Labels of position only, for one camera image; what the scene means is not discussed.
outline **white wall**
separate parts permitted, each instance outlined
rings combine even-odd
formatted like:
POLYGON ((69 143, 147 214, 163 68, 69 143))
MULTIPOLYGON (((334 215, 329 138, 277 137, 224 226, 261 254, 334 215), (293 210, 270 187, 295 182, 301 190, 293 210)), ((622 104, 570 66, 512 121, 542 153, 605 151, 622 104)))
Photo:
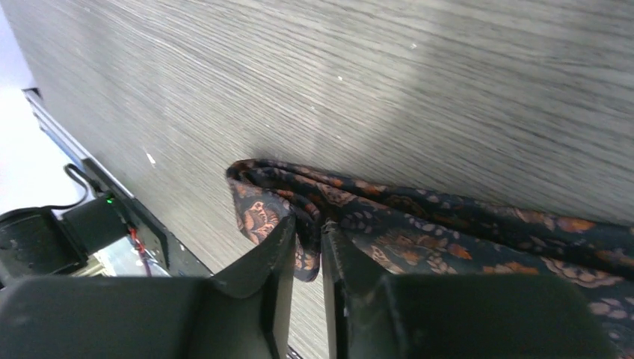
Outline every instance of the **white wall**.
POLYGON ((40 130, 20 89, 0 90, 0 215, 70 204, 84 194, 65 173, 70 159, 40 130))
POLYGON ((33 75, 0 5, 0 90, 34 87, 33 75))

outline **white speck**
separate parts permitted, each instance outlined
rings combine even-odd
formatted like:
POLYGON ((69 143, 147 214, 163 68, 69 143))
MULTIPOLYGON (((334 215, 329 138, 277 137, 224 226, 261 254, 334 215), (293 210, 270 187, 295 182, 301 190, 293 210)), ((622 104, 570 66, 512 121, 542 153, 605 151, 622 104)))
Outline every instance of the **white speck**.
POLYGON ((150 161, 152 167, 156 167, 156 161, 154 161, 154 157, 152 157, 152 155, 147 152, 145 152, 145 154, 147 155, 147 160, 150 161))
POLYGON ((10 319, 9 324, 15 327, 19 327, 20 325, 27 324, 31 321, 30 316, 15 316, 10 319))

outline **patterned cloth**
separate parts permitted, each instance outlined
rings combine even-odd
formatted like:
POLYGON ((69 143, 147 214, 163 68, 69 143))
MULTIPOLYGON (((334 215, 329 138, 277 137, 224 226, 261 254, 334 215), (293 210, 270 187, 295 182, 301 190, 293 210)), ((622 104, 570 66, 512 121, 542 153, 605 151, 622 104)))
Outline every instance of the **patterned cloth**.
POLYGON ((634 358, 634 228, 264 159, 236 162, 227 181, 238 228, 255 244, 296 213, 300 280, 315 279, 320 229, 332 218, 392 273, 527 273, 569 280, 586 295, 621 358, 634 358))

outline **gray wooden wall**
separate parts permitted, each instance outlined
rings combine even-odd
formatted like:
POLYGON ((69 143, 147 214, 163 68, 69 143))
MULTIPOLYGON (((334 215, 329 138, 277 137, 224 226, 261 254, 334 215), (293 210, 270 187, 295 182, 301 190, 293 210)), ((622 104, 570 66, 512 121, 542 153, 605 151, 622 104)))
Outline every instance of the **gray wooden wall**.
POLYGON ((55 118, 214 270, 247 157, 634 223, 632 1, 1 2, 55 118))

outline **cable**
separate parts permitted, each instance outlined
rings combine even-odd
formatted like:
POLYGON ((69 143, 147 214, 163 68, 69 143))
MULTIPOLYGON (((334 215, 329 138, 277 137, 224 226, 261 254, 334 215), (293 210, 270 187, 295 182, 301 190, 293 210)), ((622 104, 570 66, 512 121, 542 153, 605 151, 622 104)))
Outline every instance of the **cable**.
POLYGON ((70 177, 73 181, 75 181, 75 183, 80 185, 85 190, 84 196, 81 197, 79 201, 73 204, 67 204, 63 206, 49 205, 49 206, 44 206, 42 208, 44 209, 71 209, 74 206, 80 205, 82 202, 86 200, 86 198, 88 198, 88 194, 90 193, 90 186, 89 186, 90 179, 88 178, 88 176, 86 176, 85 173, 81 172, 81 170, 72 163, 69 163, 68 165, 64 166, 64 172, 66 172, 66 175, 68 175, 68 177, 70 177))
POLYGON ((135 245, 135 249, 139 253, 139 258, 141 258, 141 262, 143 263, 143 267, 145 267, 145 274, 148 277, 152 277, 152 270, 150 269, 150 263, 147 261, 147 252, 145 250, 145 245, 143 242, 139 240, 137 237, 137 229, 130 227, 130 237, 132 238, 132 242, 135 245))

